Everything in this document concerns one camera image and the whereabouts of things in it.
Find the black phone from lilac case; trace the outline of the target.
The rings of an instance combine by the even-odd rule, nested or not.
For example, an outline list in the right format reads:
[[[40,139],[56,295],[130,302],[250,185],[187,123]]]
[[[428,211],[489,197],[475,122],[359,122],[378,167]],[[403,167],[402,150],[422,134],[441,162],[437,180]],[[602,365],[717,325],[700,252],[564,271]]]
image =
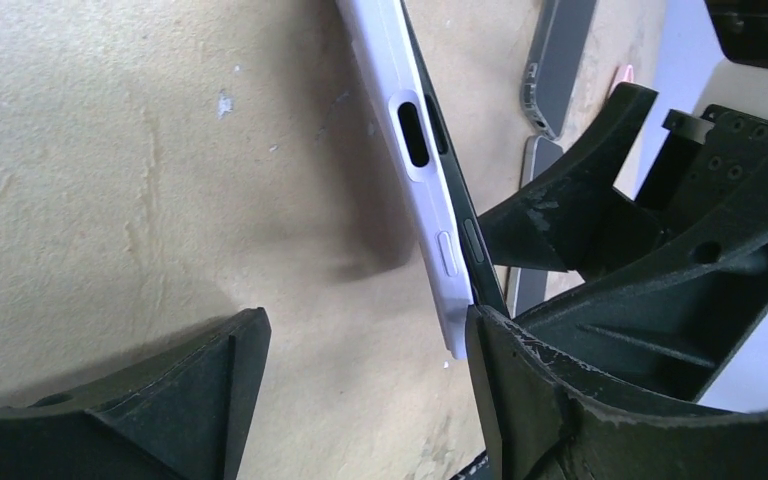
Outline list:
[[[493,307],[499,313],[508,315],[509,309],[506,299],[488,253],[479,226],[478,215],[463,177],[454,144],[404,1],[401,1],[401,8],[405,17],[406,28],[429,112],[434,138],[433,142],[438,151],[442,171],[452,201],[459,236],[459,246],[463,253],[472,284],[473,303]]]

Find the pink phone case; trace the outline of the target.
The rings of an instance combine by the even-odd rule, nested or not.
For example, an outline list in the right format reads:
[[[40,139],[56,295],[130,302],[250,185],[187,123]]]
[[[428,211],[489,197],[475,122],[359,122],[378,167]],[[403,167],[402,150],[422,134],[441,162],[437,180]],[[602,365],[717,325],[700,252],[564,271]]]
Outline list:
[[[611,96],[621,83],[634,83],[634,82],[635,82],[634,66],[631,64],[620,65],[615,71],[612,84],[608,91],[608,96]]]

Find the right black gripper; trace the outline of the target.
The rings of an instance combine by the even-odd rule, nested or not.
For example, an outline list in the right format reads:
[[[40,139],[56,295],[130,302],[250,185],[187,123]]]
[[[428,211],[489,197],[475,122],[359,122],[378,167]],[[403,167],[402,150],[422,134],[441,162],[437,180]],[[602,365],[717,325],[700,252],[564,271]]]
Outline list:
[[[657,96],[621,83],[556,162],[479,216],[495,265],[578,269]],[[684,232],[517,323],[612,377],[695,401],[768,313],[768,120],[711,104],[672,109],[662,127],[635,203]]]

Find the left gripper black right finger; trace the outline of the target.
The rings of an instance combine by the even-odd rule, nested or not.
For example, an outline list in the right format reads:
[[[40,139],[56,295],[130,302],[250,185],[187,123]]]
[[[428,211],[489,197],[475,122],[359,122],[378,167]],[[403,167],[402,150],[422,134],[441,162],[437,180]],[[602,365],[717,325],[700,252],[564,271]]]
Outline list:
[[[496,479],[768,479],[768,411],[637,387],[490,307],[469,309],[466,345]]]

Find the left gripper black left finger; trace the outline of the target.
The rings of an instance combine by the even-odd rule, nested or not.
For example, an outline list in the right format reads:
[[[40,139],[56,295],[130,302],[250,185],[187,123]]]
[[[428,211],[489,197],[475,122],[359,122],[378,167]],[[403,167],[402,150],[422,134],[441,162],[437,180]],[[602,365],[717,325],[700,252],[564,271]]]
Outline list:
[[[233,479],[271,337],[246,309],[173,348],[0,408],[0,479]]]

